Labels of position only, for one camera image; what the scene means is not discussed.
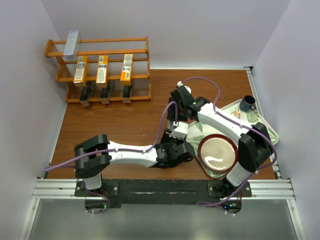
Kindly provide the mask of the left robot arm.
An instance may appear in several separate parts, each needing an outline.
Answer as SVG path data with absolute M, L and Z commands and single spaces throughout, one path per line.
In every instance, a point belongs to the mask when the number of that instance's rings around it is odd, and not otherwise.
M 99 196 L 104 190 L 101 172 L 109 165 L 139 165 L 147 168 L 175 168 L 195 157 L 186 137 L 170 136 L 166 128 L 159 143 L 146 146 L 123 145 L 109 141 L 106 134 L 96 135 L 74 147 L 75 177 L 84 179 L 86 191 Z

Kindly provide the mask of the orange toothpaste box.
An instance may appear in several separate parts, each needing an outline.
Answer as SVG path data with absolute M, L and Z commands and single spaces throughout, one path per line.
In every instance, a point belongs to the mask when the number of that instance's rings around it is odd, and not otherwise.
M 96 85 L 98 87 L 106 87 L 108 85 L 108 55 L 100 55 L 98 58 L 98 66 L 96 73 Z

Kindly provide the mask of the black toothpaste box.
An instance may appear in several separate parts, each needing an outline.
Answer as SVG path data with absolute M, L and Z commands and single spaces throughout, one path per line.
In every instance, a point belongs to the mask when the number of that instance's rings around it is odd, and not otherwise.
M 79 98 L 79 102 L 82 107 L 89 107 L 90 106 L 94 91 L 95 91 L 94 86 L 85 86 L 82 88 L 81 95 Z
M 132 98 L 132 85 L 125 85 L 123 87 L 123 92 L 122 92 L 122 102 L 125 104 L 130 104 L 131 103 L 131 98 Z
M 107 87 L 103 87 L 101 89 L 101 94 L 100 94 L 100 102 L 103 105 L 108 105 L 110 103 L 110 99 L 112 96 L 112 91 L 113 91 L 113 83 L 110 82 Z

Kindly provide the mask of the silver gold R&O toothpaste box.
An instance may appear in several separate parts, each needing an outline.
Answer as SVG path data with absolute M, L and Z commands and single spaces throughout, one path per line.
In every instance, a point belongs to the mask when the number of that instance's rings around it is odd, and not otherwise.
M 132 66 L 133 66 L 133 54 L 125 54 L 121 69 L 120 75 L 120 83 L 123 86 L 130 86 L 131 85 L 131 73 L 132 73 Z

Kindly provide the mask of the yellow toothpaste box with barcode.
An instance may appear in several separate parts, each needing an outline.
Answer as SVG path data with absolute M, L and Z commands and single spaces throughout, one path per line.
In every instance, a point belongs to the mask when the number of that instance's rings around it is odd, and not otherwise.
M 73 77 L 73 84 L 76 87 L 83 87 L 86 85 L 88 65 L 89 58 L 87 55 L 81 55 L 78 57 L 75 74 Z

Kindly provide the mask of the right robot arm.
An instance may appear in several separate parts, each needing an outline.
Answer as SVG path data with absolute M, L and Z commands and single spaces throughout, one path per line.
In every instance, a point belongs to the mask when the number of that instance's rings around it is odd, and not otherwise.
M 176 87 L 170 93 L 170 99 L 177 103 L 182 116 L 217 129 L 237 144 L 237 163 L 222 180 L 222 198 L 235 196 L 262 164 L 271 155 L 277 154 L 263 123 L 249 125 L 227 116 L 214 102 L 204 97 L 194 98 L 191 90 L 184 85 Z

